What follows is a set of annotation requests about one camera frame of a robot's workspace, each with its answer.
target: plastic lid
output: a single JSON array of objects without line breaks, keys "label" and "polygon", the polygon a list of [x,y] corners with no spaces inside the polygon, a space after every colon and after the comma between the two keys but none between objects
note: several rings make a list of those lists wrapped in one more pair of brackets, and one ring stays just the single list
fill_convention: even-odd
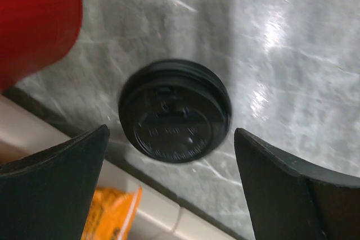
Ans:
[{"label": "plastic lid", "polygon": [[119,116],[136,149],[153,159],[183,163],[218,147],[231,122],[231,103],[220,79],[186,60],[154,62],[125,84]]}]

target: orange bag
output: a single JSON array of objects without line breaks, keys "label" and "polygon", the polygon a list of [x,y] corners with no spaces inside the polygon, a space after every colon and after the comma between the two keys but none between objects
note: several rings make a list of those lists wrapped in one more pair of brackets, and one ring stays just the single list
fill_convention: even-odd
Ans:
[{"label": "orange bag", "polygon": [[81,239],[125,240],[141,194],[141,188],[134,193],[114,188],[96,188]]}]

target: beige surface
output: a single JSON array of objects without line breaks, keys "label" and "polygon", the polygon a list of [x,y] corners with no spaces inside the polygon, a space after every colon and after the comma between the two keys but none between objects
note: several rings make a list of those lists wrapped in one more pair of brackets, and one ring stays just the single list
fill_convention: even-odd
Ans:
[{"label": "beige surface", "polygon": [[[68,140],[69,137],[0,95],[0,163],[20,159]],[[129,240],[232,239],[118,167],[103,162],[99,186],[134,191],[143,196]]]}]

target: red object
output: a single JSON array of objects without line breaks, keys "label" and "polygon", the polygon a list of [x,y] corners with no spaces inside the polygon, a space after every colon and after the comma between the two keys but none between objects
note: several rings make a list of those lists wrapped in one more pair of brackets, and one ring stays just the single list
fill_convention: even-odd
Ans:
[{"label": "red object", "polygon": [[82,13],[82,0],[0,0],[0,91],[62,59]]}]

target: marble countertop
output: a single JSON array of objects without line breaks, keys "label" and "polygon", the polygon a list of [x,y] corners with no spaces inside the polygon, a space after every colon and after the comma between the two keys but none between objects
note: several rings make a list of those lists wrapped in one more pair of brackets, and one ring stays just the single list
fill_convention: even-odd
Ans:
[{"label": "marble countertop", "polygon": [[[233,149],[237,127],[315,164],[360,176],[360,0],[83,2],[82,31],[68,56],[6,96],[68,134],[74,126],[108,125],[111,162],[247,240],[254,234]],[[226,141],[187,165],[140,154],[118,118],[124,82],[165,58],[213,70],[233,104]]]}]

